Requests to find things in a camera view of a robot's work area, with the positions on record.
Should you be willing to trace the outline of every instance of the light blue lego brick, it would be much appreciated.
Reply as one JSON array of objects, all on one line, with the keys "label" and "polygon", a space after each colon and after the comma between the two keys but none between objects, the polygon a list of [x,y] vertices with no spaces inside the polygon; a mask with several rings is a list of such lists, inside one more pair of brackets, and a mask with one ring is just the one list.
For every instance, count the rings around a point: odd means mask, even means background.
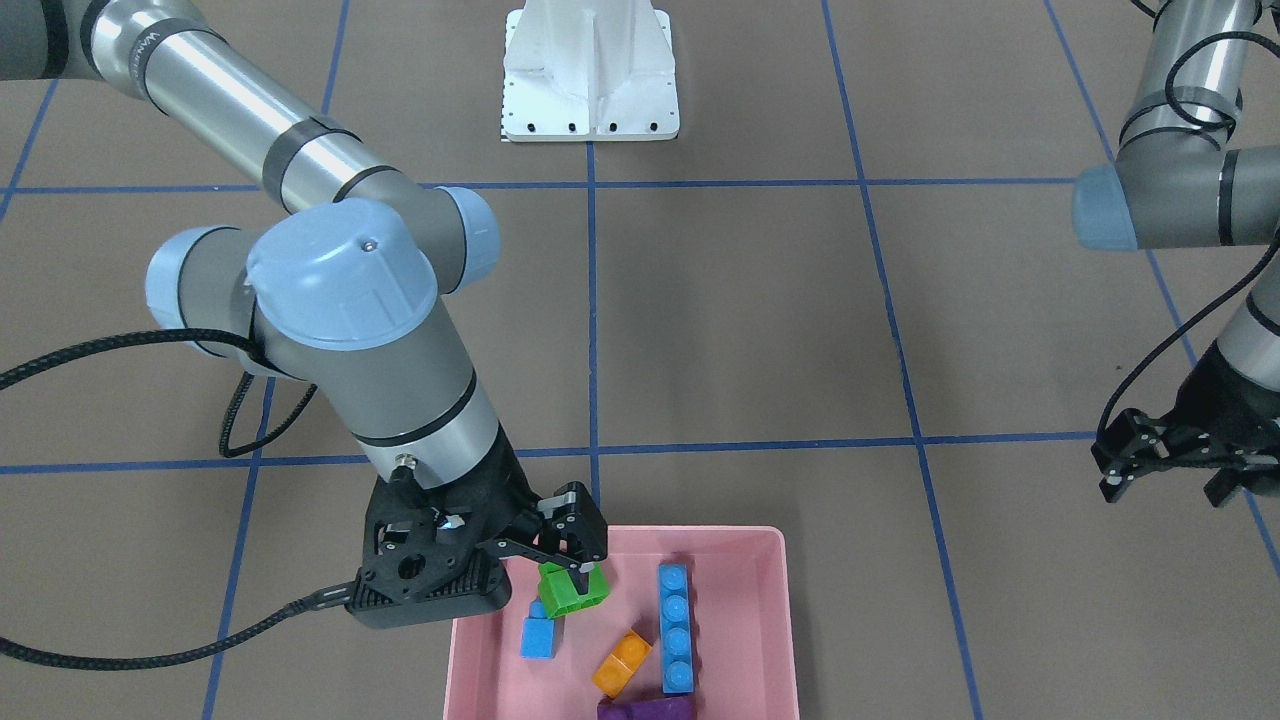
[{"label": "light blue lego brick", "polygon": [[662,629],[662,691],[694,692],[694,635],[689,621],[689,569],[658,566],[658,607]]},{"label": "light blue lego brick", "polygon": [[540,600],[529,603],[529,618],[520,635],[520,656],[529,660],[550,660],[556,656],[556,620],[547,618]]}]

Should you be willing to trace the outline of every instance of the pink bin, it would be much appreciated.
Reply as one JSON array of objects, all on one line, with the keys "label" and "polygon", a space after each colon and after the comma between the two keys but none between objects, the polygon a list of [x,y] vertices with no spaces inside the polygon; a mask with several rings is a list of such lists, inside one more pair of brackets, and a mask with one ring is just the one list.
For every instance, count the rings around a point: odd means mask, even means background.
[{"label": "pink bin", "polygon": [[[591,674],[627,629],[658,639],[658,565],[689,565],[698,720],[797,720],[782,533],[774,528],[611,527],[602,605],[566,616],[553,660],[520,656],[538,568],[507,561],[503,610],[453,623],[444,720],[595,720]],[[662,697],[662,648],[618,702]]]}]

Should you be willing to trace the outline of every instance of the lego brick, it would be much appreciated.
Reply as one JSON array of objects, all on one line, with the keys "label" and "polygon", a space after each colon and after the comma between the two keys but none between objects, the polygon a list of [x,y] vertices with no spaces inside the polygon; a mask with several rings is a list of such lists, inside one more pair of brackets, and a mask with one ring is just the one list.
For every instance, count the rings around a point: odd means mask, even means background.
[{"label": "lego brick", "polygon": [[604,579],[600,564],[588,574],[586,594],[577,594],[568,570],[559,565],[543,564],[538,566],[541,580],[538,583],[538,596],[547,607],[549,618],[561,618],[604,602],[609,597],[609,583]]},{"label": "lego brick", "polygon": [[689,568],[658,566],[662,629],[662,691],[694,692],[694,629],[689,619]]},{"label": "lego brick", "polygon": [[613,651],[600,664],[595,675],[591,676],[591,682],[611,700],[618,697],[644,660],[649,657],[650,651],[653,651],[652,644],[635,630],[627,630],[627,634],[622,635],[618,644],[613,646]]},{"label": "lego brick", "polygon": [[694,720],[694,698],[682,694],[646,702],[602,702],[595,720]]},{"label": "lego brick", "polygon": [[547,618],[540,600],[529,603],[529,618],[520,635],[520,656],[530,660],[550,660],[556,656],[556,620]]}]

